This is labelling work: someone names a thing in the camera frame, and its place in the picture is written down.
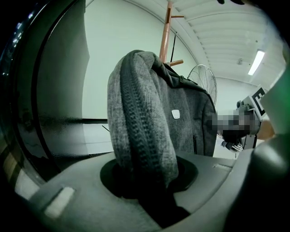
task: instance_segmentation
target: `wooden coat rack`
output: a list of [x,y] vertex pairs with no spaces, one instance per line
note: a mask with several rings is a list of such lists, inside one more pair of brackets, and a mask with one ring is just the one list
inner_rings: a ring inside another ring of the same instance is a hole
[[[159,58],[161,59],[163,63],[166,63],[171,19],[184,18],[184,15],[171,15],[171,11],[172,11],[172,2],[169,1],[167,4],[167,11],[166,11],[164,29],[163,29],[163,34],[162,34],[161,48],[160,48],[160,53],[159,53]],[[183,60],[173,61],[168,64],[169,66],[174,66],[181,63],[183,63]]]

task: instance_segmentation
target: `white logo patch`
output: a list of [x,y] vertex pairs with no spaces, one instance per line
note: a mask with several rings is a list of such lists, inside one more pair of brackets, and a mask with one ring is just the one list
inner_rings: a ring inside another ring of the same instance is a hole
[[179,110],[172,110],[172,115],[174,119],[179,119],[180,118],[180,112]]

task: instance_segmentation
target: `white wall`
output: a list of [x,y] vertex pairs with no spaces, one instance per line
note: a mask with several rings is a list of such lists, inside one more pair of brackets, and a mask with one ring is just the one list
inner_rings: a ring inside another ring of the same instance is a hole
[[244,100],[257,87],[231,79],[217,77],[217,112],[235,110],[237,101]]
[[[83,118],[107,118],[110,73],[117,62],[132,50],[151,51],[159,55],[163,26],[145,10],[122,0],[94,0],[86,8],[85,28],[90,60],[83,89]],[[173,40],[174,34],[171,32],[167,62],[171,58]],[[179,59],[183,59],[184,63],[173,69],[187,77],[196,62],[176,38],[173,60]]]

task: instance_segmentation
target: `black cable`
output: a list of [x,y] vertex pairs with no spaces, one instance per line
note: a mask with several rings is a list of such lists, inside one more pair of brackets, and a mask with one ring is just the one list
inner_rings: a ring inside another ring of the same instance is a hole
[[176,34],[177,34],[177,32],[175,32],[175,35],[174,35],[174,42],[173,42],[173,48],[172,48],[172,54],[171,54],[171,60],[170,60],[170,62],[172,62],[172,58],[173,58],[173,52],[174,52]]

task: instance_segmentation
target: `backpack zipper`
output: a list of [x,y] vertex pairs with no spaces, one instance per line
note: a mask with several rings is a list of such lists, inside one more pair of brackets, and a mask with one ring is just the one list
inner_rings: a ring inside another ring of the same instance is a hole
[[197,154],[197,148],[196,148],[196,136],[193,136],[193,151],[195,154]]

